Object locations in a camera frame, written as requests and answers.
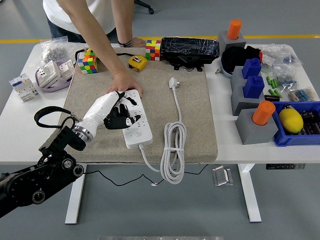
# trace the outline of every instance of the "coiled white cable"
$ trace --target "coiled white cable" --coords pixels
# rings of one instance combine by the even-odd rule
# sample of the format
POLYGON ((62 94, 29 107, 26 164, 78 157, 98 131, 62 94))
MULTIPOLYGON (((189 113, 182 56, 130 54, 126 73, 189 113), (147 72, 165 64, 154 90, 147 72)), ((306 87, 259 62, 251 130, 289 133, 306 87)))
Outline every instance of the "coiled white cable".
POLYGON ((161 173, 164 180, 171 184, 178 184, 184 177, 185 171, 185 155, 184 147, 187 137, 187 128, 182 122, 182 115, 180 106, 177 99, 176 87, 178 86, 178 81, 176 78, 171 78, 169 81, 169 87, 173 91, 175 104, 179 114, 179 121, 168 122, 164 127, 164 149, 160 163, 160 170, 155 169, 150 165, 147 160, 143 144, 139 144, 139 148, 142 153, 142 157, 146 165, 153 171, 161 173), (172 144, 172 138, 175 133, 174 146, 172 144), (170 162, 171 153, 174 153, 173 161, 170 162))

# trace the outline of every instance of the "green battery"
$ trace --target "green battery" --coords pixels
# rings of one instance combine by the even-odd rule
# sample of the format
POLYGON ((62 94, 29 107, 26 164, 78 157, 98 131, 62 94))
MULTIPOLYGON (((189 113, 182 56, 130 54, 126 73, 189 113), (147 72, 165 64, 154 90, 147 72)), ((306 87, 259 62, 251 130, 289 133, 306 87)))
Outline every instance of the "green battery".
POLYGON ((271 87, 272 87, 273 89, 276 88, 276 83, 275 83, 275 80, 274 80, 274 79, 271 80, 271 87))
POLYGON ((273 80, 273 82, 274 82, 275 88, 277 88, 277 87, 278 87, 277 80, 275 80, 275 79, 272 79, 272 80, 273 80))
POLYGON ((272 89, 269 89, 268 92, 269 92, 272 96, 277 96, 277 94, 275 94, 274 91, 272 91, 272 89))
POLYGON ((267 81, 267 83, 268 83, 269 85, 271 85, 271 79, 270 79, 269 76, 266 76, 266 81, 267 81))
POLYGON ((281 95, 281 93, 280 93, 277 89, 274 90, 274 93, 275 93, 277 96, 279 96, 279 98, 282 99, 282 95, 281 95))

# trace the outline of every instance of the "yellow lemon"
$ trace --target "yellow lemon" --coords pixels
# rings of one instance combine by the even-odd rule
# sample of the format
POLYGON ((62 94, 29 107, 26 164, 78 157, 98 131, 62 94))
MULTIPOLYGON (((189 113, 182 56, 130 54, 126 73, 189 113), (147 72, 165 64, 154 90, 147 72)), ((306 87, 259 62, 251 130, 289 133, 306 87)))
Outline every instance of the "yellow lemon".
POLYGON ((304 121, 301 115, 293 108, 281 110, 279 118, 283 128, 289 133, 297 134, 304 127, 304 121))

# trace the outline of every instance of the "blue bin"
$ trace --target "blue bin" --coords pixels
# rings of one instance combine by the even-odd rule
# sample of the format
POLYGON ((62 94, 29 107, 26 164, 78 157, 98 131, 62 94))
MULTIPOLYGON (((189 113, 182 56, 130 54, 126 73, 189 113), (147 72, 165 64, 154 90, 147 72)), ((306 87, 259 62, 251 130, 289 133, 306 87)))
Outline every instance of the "blue bin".
POLYGON ((303 110, 316 110, 320 113, 320 101, 278 101, 273 102, 275 111, 272 117, 278 127, 278 131, 274 135, 274 142, 278 147, 299 146, 299 145, 320 145, 320 134, 315 135, 286 135, 284 128, 279 119, 279 113, 284 105, 290 104, 295 110, 301 113, 303 110))

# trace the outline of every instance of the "white t-shirt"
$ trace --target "white t-shirt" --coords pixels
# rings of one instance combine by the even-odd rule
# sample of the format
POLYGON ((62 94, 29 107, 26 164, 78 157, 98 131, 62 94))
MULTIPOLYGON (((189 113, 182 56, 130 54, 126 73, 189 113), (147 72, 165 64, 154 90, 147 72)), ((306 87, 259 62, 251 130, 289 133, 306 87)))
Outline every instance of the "white t-shirt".
MULTIPOLYGON (((110 0, 86 0, 89 10, 101 25, 105 34, 115 28, 115 20, 112 13, 110 0)), ((43 0, 43 9, 48 19, 55 25, 70 32, 80 34, 70 20, 70 17, 55 0, 43 0)))

